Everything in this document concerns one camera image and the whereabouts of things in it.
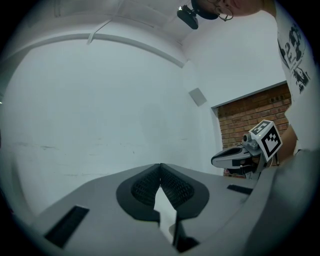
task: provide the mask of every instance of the brick wall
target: brick wall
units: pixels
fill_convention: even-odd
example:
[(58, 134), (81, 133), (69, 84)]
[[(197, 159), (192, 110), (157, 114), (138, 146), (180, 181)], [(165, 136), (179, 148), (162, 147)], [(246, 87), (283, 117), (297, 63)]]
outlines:
[(218, 107), (223, 148), (241, 143), (245, 133), (262, 120), (273, 121), (282, 135), (288, 128), (285, 111), (291, 105), (287, 84)]

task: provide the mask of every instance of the red brick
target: red brick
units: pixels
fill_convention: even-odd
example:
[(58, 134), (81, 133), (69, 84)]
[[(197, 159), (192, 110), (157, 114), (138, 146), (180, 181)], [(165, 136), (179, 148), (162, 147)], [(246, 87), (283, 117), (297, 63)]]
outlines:
[(238, 122), (237, 125), (238, 125), (238, 127), (244, 127), (244, 126), (248, 126), (249, 122), (248, 121)]
[(280, 100), (284, 100), (285, 99), (285, 95), (284, 94), (285, 94), (284, 92), (281, 93), (281, 95), (279, 96)]
[(265, 99), (265, 100), (259, 101), (257, 107), (263, 107), (268, 104), (269, 104), (269, 100)]
[(268, 105), (256, 108), (255, 112), (262, 112), (262, 111), (270, 110), (270, 109), (273, 109), (273, 108), (274, 108), (274, 106), (272, 104), (268, 104)]
[(249, 125), (256, 125), (257, 123), (257, 119), (249, 120)]
[(236, 128), (236, 127), (238, 127), (236, 123), (228, 124), (228, 128), (229, 129), (233, 129), (233, 128)]
[(226, 106), (227, 106), (227, 105), (228, 105), (228, 104), (225, 104), (225, 105), (219, 106), (219, 107), (218, 107), (218, 113), (219, 113), (220, 111), (225, 110), (225, 108), (226, 108)]
[(267, 99), (269, 95), (267, 93), (257, 93), (256, 95), (253, 95), (252, 102), (260, 102), (265, 99)]
[(237, 136), (237, 133), (231, 133), (231, 134), (230, 134), (230, 138), (236, 138), (236, 137), (238, 137), (238, 136)]
[(276, 102), (282, 101), (283, 98), (284, 98), (283, 96), (282, 96), (282, 98), (281, 98), (281, 96), (280, 96), (279, 94), (277, 94), (273, 99), (274, 99), (274, 102), (276, 103)]
[(218, 118), (219, 119), (224, 117), (224, 113), (222, 111), (220, 111), (219, 108), (218, 108), (218, 112), (217, 113), (218, 113)]
[(276, 114), (276, 113), (278, 113), (278, 112), (279, 112), (279, 109), (280, 109), (280, 108), (271, 109), (271, 110), (270, 110), (270, 111), (271, 111), (271, 114)]
[(224, 134), (222, 135), (222, 139), (229, 139), (230, 138), (230, 134)]
[(226, 121), (220, 122), (221, 126), (230, 125), (230, 124), (232, 124), (232, 120), (226, 120)]
[(281, 119), (275, 120), (274, 123), (275, 123), (276, 126), (277, 125), (282, 125), (282, 124), (288, 123), (288, 119), (281, 118)]
[(260, 118), (261, 114), (260, 113), (255, 113), (252, 115), (252, 119)]
[(235, 100), (233, 102), (230, 102), (228, 105), (227, 105), (229, 108), (236, 108), (238, 109), (239, 107), (243, 106), (243, 102), (241, 99), (238, 99), (238, 100)]
[(277, 128), (279, 131), (286, 130), (288, 128), (288, 124), (287, 123), (280, 124), (277, 126)]
[(227, 120), (231, 120), (232, 117), (233, 117), (233, 115), (232, 115), (232, 114), (229, 114), (229, 115), (226, 116), (226, 119), (227, 119)]
[(223, 114), (221, 115), (222, 118), (225, 117), (226, 120), (231, 119), (232, 114), (231, 114), (229, 111), (223, 111), (222, 113), (223, 113)]
[(234, 129), (234, 132), (235, 133), (241, 133), (241, 132), (244, 132), (245, 131), (245, 128), (244, 127), (239, 127), (239, 128), (235, 128)]
[(255, 102), (255, 103), (248, 103), (246, 107), (248, 110), (254, 110), (255, 108), (261, 107), (261, 106), (259, 105), (259, 102)]
[(283, 101), (283, 105), (288, 105), (288, 104), (291, 104), (291, 99), (290, 99), (290, 98), (286, 98), (286, 99)]
[(258, 118), (258, 123), (260, 123), (262, 120), (269, 120), (269, 121), (273, 121), (273, 120), (276, 120), (276, 116), (274, 114), (272, 115), (268, 115), (268, 116), (265, 116), (265, 117), (261, 117), (261, 118)]
[(241, 122), (241, 121), (242, 121), (241, 117), (233, 119), (233, 123), (238, 123), (238, 122)]
[(250, 115), (246, 115), (241, 118), (242, 121), (247, 121), (249, 119), (250, 119)]
[(223, 111), (223, 112), (229, 112), (232, 109), (233, 108), (232, 106), (230, 106), (230, 103), (219, 107), (219, 111)]
[(285, 112), (290, 107), (290, 105), (285, 105), (279, 108), (279, 112)]
[(232, 133), (234, 133), (235, 132), (235, 129), (228, 129), (228, 130), (226, 130), (226, 133), (227, 134), (232, 134)]
[(249, 131), (249, 130), (251, 130), (253, 127), (255, 127), (256, 125), (255, 124), (253, 124), (253, 125), (248, 125), (248, 126), (246, 126), (244, 129), (246, 130), (246, 131)]
[(279, 108), (279, 107), (281, 107), (282, 105), (283, 105), (283, 102), (282, 102), (282, 101), (273, 103), (273, 106), (274, 106), (275, 108)]
[(228, 143), (228, 144), (226, 144), (226, 147), (227, 148), (231, 148), (231, 147), (233, 147), (235, 144), (234, 143)]
[(219, 111), (218, 118), (219, 118), (220, 122), (223, 122), (223, 121), (227, 120), (227, 115), (226, 115), (226, 113)]
[(286, 99), (291, 99), (291, 93), (290, 93), (290, 92), (285, 93), (285, 94), (284, 94), (284, 97), (285, 97)]
[(248, 114), (247, 114), (247, 111), (248, 111), (248, 110), (251, 110), (251, 107), (250, 107), (250, 106), (245, 106), (245, 107), (244, 107), (244, 111), (245, 111), (245, 114), (246, 114), (246, 115), (248, 115)]
[(233, 133), (233, 134), (235, 134), (234, 138), (238, 138), (238, 137), (243, 137), (245, 134), (247, 134), (247, 132), (244, 131), (244, 132), (238, 132), (238, 133)]
[(221, 131), (226, 130), (226, 129), (228, 129), (228, 125), (222, 125), (222, 126), (220, 126), (220, 129), (221, 129)]
[(279, 96), (279, 91), (273, 90), (269, 92), (269, 99), (276, 100), (276, 96)]
[(279, 90), (280, 90), (282, 93), (290, 92), (287, 83), (284, 83), (284, 84), (280, 85), (280, 86), (279, 86)]
[(275, 116), (276, 116), (276, 118), (278, 118), (278, 119), (280, 119), (280, 118), (285, 118), (285, 117), (286, 117), (284, 112), (278, 113), (278, 114), (276, 114)]
[(263, 111), (260, 113), (262, 117), (266, 117), (266, 116), (270, 116), (271, 115), (271, 112), (270, 110), (267, 110), (267, 111)]
[(236, 113), (233, 115), (232, 118), (240, 118), (246, 115), (246, 112)]
[(256, 113), (256, 111), (254, 109), (250, 109), (250, 110), (245, 112), (246, 115), (252, 115), (254, 113)]

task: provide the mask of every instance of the ceiling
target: ceiling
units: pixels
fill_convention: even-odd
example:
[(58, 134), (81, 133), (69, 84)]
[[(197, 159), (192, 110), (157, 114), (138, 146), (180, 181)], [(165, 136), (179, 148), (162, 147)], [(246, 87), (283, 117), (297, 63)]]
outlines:
[[(29, 16), (29, 25), (53, 13), (55, 18), (102, 14), (147, 24), (181, 43), (193, 31), (177, 17), (177, 8), (185, 4), (191, 6), (191, 0), (47, 0), (39, 4), (37, 15)], [(203, 19), (198, 17), (198, 21), (200, 24)]]

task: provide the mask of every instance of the white wall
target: white wall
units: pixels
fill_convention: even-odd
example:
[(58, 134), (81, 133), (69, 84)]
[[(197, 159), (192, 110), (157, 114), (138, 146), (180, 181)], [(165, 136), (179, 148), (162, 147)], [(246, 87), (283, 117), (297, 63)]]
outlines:
[[(183, 86), (190, 92), (201, 86), (199, 72), (192, 61), (188, 61), (182, 69)], [(203, 169), (211, 174), (223, 175), (223, 169), (211, 164), (211, 158), (222, 150), (220, 124), (217, 113), (211, 109), (207, 101), (197, 108), (198, 123), (201, 125), (201, 157)]]
[(206, 20), (183, 41), (183, 51), (211, 107), (285, 80), (277, 24), (264, 11), (226, 22)]
[(88, 39), (95, 33), (93, 39), (111, 40), (134, 45), (159, 56), (167, 58), (180, 67), (187, 61), (181, 51), (181, 44), (169, 38), (161, 31), (125, 18), (110, 15), (79, 14), (59, 18), (48, 18), (27, 26), (23, 20), (10, 39), (1, 61), (25, 49), (32, 49), (44, 44), (65, 40)]
[(182, 70), (140, 48), (86, 42), (31, 50), (6, 89), (1, 183), (16, 212), (13, 170), (35, 216), (104, 175), (161, 162), (203, 170), (198, 107)]

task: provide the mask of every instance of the person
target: person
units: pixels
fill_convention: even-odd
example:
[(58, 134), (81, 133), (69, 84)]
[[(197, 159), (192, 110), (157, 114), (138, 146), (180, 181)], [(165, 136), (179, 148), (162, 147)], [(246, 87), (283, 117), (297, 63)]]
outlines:
[[(312, 48), (298, 24), (276, 0), (192, 0), (192, 6), (198, 13), (216, 14), (226, 22), (233, 22), (233, 17), (248, 16), (260, 11), (269, 13), (277, 23), (279, 55), (292, 104), (306, 86), (316, 83), (317, 61)], [(301, 147), (291, 125), (281, 138), (283, 145), (277, 155), (279, 163), (283, 164)]]

